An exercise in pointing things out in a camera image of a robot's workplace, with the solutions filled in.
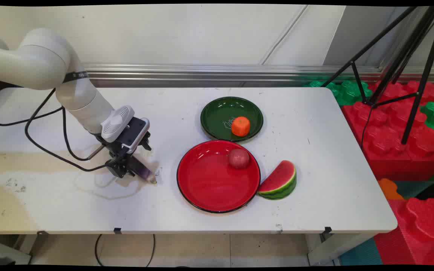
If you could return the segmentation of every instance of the toy orange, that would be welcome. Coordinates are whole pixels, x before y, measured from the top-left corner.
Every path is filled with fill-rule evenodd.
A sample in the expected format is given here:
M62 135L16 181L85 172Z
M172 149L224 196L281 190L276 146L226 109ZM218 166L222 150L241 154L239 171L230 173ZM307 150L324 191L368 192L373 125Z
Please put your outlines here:
M238 117L232 122L231 130L236 136L245 137L250 131L250 121L246 117Z

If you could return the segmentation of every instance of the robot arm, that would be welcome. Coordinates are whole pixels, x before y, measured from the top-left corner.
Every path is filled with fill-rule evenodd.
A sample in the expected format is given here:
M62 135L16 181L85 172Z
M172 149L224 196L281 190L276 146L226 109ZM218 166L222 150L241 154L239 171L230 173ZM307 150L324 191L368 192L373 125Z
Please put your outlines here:
M74 49L49 29L30 31L14 51L0 40L0 81L39 90L56 88L62 106L88 132L100 134L102 122L114 109L88 77L65 80L67 75L82 73L84 68Z
M0 81L38 90L56 88L62 106L111 155L124 146L128 148L128 157L109 168L114 175L123 177L127 172L139 174L145 170L150 173L131 156L139 145L150 150L150 122L135 118L131 106L115 110L90 82L75 50L57 33L34 29L12 51L0 39Z

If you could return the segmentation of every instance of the red plate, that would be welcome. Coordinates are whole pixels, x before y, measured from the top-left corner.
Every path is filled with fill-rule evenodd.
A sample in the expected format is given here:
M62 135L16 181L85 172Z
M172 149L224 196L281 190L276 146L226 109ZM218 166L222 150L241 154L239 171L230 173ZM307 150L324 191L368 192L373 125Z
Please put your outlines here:
M249 166L235 169L228 154L233 149L249 153ZM227 213L246 205L260 184L260 168L243 146L224 140L203 142L188 151L177 169L177 184L193 206L210 213Z

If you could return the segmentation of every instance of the teal foam mat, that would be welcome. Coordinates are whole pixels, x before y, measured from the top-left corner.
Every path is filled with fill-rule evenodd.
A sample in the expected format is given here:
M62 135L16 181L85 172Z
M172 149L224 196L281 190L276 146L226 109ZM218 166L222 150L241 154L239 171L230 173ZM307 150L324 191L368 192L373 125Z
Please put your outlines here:
M398 187L398 194L403 196L403 198L413 198L420 194L424 189L427 189L430 185L434 184L434 181L431 182L403 182L403 181L395 181L396 186Z
M369 238L361 245L339 257L341 265L380 265L383 264L374 238Z

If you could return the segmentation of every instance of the green plate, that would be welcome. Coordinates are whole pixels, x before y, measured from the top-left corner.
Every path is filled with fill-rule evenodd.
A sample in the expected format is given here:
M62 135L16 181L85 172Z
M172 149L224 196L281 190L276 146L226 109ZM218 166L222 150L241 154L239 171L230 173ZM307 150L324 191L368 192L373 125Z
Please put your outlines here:
M238 137L231 131L232 122L237 117L246 117L250 121L250 131L245 137ZM262 128L264 117L251 101L239 97L222 97L203 108L200 123L212 137L236 142L255 136Z

